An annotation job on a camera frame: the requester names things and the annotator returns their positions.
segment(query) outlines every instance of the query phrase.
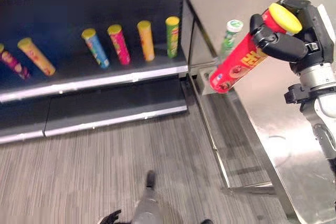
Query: pringles can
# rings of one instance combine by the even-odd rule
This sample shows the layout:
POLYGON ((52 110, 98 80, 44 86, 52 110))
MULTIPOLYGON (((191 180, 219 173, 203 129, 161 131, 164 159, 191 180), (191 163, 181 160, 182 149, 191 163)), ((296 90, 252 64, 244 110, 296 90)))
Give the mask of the pringles can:
POLYGON ((20 40, 17 47, 21 49, 46 76, 52 76, 55 73, 56 69, 53 64, 51 64, 44 54, 35 46, 31 38, 20 40))
POLYGON ((171 16, 166 19, 167 54, 169 58, 177 56, 177 47, 179 43, 179 22, 180 19, 175 16, 171 16))
POLYGON ((108 58, 101 46, 96 30, 93 28, 85 29, 82 32, 82 38, 85 40, 86 45, 90 49, 93 57, 96 59, 101 68, 107 68, 110 65, 108 58))
MULTIPOLYGON (((302 25, 297 17, 276 3, 271 4, 262 17, 265 24, 276 33, 296 34, 302 30, 302 25)), ((255 46, 252 35, 248 33, 223 64, 210 76, 210 86, 218 93, 226 93, 267 56, 255 46)))
POLYGON ((5 46, 0 44, 0 61, 7 65, 13 72, 26 80, 30 77, 28 69, 23 66, 13 55, 5 50, 5 46))
POLYGON ((141 39, 143 56, 146 61, 155 58, 151 23, 147 20, 138 23, 138 31, 141 39))
POLYGON ((107 29, 113 46, 117 52, 119 61, 122 65, 128 65, 131 62, 130 54, 128 53, 124 35, 120 25, 112 25, 107 29))

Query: red chip can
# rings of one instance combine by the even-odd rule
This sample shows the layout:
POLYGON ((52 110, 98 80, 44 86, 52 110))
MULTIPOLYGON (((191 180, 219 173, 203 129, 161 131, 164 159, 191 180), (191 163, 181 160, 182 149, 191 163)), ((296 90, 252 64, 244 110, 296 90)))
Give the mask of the red chip can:
POLYGON ((30 77, 28 69, 23 66, 13 55, 5 50, 3 44, 0 44, 0 61, 7 65, 13 72, 18 74, 23 80, 30 77))
POLYGON ((128 53, 124 35, 120 25, 112 25, 107 29, 112 40, 114 48, 117 52, 119 61, 122 65, 128 65, 131 62, 130 54, 128 53))
MULTIPOLYGON (((285 34, 287 31, 297 33, 297 30, 291 28, 293 25, 301 26, 290 11, 275 3, 263 13, 262 17, 265 24, 278 33, 285 34)), ((255 46, 251 34, 248 33, 223 64, 209 77, 211 87, 218 93, 226 93, 267 56, 255 46)))

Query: shelf edge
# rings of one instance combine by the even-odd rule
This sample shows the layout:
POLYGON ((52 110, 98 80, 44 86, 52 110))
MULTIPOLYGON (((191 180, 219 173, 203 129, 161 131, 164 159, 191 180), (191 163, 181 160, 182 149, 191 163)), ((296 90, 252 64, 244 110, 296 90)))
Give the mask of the shelf edge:
POLYGON ((14 141, 23 141, 29 138, 43 137, 43 131, 32 131, 26 133, 13 134, 8 136, 0 136, 0 144, 5 144, 14 141))
POLYGON ((187 72, 188 72, 188 66, 183 65, 172 68, 128 73, 120 76, 110 76, 110 77, 89 79, 84 81, 72 81, 61 84, 51 84, 39 88, 31 88, 26 90, 19 90, 0 94, 0 103, 18 101, 27 98, 42 97, 44 95, 63 94, 65 92, 78 91, 87 88, 102 87, 111 84, 137 82, 140 80, 153 79, 156 77, 163 77, 187 72))
POLYGON ((60 134, 65 134, 69 132, 74 132, 74 131, 95 129, 96 127, 101 127, 101 126, 106 126, 106 125, 111 125, 111 124, 154 118, 156 116, 167 115, 167 114, 182 112, 186 110, 187 110, 187 105, 183 105, 183 106, 178 106, 178 107, 169 108, 169 109, 156 110, 156 111, 151 111, 151 112, 142 112, 139 114, 127 115, 127 116, 122 116, 119 118, 111 118, 111 119, 106 119, 102 121, 82 123, 82 124, 73 125, 69 127, 63 127, 63 128, 54 129, 54 130, 47 130, 44 132, 44 134, 46 137, 49 137, 49 136, 60 135, 60 134))

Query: blue chip can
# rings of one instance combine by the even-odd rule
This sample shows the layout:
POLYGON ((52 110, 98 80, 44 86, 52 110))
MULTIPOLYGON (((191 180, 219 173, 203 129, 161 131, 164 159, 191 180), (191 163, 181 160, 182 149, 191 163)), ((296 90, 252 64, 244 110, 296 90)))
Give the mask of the blue chip can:
POLYGON ((85 29, 82 32, 82 38, 85 40, 86 45, 89 47, 98 65, 101 68, 107 68, 110 65, 110 62, 99 42, 96 30, 93 28, 85 29))

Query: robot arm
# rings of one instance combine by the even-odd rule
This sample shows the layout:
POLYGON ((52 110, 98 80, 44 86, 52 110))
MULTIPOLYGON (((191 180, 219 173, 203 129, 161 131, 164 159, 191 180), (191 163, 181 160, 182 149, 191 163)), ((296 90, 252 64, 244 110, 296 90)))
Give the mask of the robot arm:
POLYGON ((331 68, 335 34, 326 10, 306 0, 280 0, 278 4, 292 12, 302 30, 290 36, 274 33, 255 14, 250 34, 264 53, 290 62, 300 77, 285 94, 286 103, 301 103, 300 111, 311 123, 314 135, 336 177, 336 80, 331 68))

